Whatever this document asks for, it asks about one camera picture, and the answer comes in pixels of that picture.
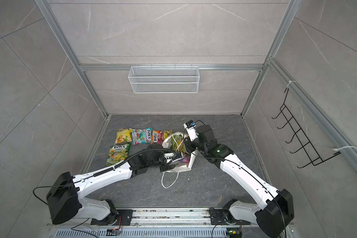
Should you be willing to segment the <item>purple Fox's berries candy bag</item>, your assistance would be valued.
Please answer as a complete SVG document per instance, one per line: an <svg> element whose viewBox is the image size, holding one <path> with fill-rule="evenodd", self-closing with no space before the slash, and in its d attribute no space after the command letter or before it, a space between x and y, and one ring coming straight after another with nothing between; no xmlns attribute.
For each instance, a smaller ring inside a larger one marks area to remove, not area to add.
<svg viewBox="0 0 357 238"><path fill-rule="evenodd" d="M180 159L180 162L185 163L185 164L189 164L190 163L190 157L184 157L184 158Z"/></svg>

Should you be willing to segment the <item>white printed paper bag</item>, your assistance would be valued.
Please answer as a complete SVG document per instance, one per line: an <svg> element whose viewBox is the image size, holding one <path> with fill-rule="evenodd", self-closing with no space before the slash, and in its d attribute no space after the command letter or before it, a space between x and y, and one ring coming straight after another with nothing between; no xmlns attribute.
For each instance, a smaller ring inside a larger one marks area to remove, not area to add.
<svg viewBox="0 0 357 238"><path fill-rule="evenodd" d="M176 134L183 134L184 140L185 139L189 139L189 136L185 132L175 132L175 133L171 134L170 136L168 136L167 139L164 140L164 142L162 143L163 148L170 149L171 137L173 135L176 135ZM171 159L166 159L166 160L167 160L168 163L172 162L173 164L177 164L177 166L171 172L163 172L163 175L162 175L162 178L161 178L161 185L165 189L168 189L168 188L170 188L170 187L172 187L174 185L174 183L177 181L178 176L179 176L180 173L189 172L192 169L194 161L195 161L196 156L197 156L197 151L192 152L192 153L188 153L188 152L181 153L181 152L174 151L174 153L176 154L175 157L173 157ZM190 157L190 163L189 164L185 164L185 163L180 162L180 159L182 159L184 157ZM164 176L165 176L165 174L168 174L168 173L176 174L176 178L170 185L165 185L164 184Z"/></svg>

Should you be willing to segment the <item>pink Fox's fruit candy bag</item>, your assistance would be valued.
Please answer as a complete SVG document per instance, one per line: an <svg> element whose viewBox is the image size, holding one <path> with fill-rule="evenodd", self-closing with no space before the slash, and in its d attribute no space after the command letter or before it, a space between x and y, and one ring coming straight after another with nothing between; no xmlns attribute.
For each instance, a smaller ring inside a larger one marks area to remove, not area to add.
<svg viewBox="0 0 357 238"><path fill-rule="evenodd" d="M152 131L152 141L151 143L157 143L157 144L162 144L164 142L165 139L168 138L168 136L170 136L173 133L172 130L168 130L168 131L156 131L153 130Z"/></svg>

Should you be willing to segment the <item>green Fox's mint candy bag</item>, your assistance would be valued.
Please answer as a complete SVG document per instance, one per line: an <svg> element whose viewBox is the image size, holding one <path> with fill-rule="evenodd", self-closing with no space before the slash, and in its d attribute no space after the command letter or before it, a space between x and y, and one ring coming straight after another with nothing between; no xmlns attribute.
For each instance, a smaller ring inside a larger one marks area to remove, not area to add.
<svg viewBox="0 0 357 238"><path fill-rule="evenodd" d="M152 142L152 128L146 129L132 129L131 137L132 137L132 144L150 144Z"/></svg>

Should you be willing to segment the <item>green yellow Fox's candy bag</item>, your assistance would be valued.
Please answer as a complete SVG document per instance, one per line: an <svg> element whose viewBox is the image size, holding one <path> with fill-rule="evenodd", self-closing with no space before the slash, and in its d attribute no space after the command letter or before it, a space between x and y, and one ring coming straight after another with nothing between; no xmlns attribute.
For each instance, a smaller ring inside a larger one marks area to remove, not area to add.
<svg viewBox="0 0 357 238"><path fill-rule="evenodd" d="M130 153L131 144L116 144L110 148L109 156L106 162L106 166L115 165L121 161L124 161Z"/></svg>

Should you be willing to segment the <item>yellow chips snack bag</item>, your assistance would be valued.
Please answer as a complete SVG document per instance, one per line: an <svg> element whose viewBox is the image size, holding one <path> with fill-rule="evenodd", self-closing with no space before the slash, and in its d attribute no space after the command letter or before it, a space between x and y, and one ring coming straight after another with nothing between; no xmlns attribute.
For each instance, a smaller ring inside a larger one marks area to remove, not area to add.
<svg viewBox="0 0 357 238"><path fill-rule="evenodd" d="M132 129L119 129L116 133L115 144L124 144L132 142Z"/></svg>

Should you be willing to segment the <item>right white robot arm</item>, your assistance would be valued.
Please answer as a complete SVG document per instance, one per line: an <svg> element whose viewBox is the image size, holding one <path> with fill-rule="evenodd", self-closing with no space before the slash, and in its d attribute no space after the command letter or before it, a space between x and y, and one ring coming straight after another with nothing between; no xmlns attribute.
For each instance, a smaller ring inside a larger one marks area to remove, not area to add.
<svg viewBox="0 0 357 238"><path fill-rule="evenodd" d="M286 235L286 228L295 217L292 194L286 189L278 190L249 169L232 149L217 142L209 125L196 126L189 121L183 127L187 133L183 139L187 152L205 158L228 174L255 201L250 204L230 200L223 207L224 222L257 224L270 238Z"/></svg>

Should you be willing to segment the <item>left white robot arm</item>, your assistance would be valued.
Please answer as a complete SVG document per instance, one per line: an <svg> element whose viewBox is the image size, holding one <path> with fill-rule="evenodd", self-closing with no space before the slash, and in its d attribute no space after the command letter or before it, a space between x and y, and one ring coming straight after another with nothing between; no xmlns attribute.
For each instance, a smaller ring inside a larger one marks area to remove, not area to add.
<svg viewBox="0 0 357 238"><path fill-rule="evenodd" d="M110 200L89 199L89 194L107 185L143 174L152 166L159 166L162 171L167 171L179 159L180 152L155 143L103 169L75 176L70 172L60 174L46 195L51 221L54 225L73 218L109 222L116 214L113 203Z"/></svg>

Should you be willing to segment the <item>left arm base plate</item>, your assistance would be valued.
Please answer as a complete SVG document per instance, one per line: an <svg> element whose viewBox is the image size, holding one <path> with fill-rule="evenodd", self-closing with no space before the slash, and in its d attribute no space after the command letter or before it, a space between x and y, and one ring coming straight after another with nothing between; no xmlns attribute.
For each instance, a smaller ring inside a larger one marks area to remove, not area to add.
<svg viewBox="0 0 357 238"><path fill-rule="evenodd" d="M96 219L92 219L90 225L97 226L129 226L131 224L133 215L133 210L131 209L121 209L117 210L115 213L110 213L105 219L99 221Z"/></svg>

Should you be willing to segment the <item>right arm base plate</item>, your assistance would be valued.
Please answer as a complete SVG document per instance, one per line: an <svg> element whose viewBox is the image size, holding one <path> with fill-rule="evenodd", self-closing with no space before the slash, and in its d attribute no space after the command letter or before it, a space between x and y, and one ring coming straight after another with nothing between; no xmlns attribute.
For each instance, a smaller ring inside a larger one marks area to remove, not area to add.
<svg viewBox="0 0 357 238"><path fill-rule="evenodd" d="M209 208L208 213L212 225L250 225L245 220L236 220L229 211L224 209Z"/></svg>

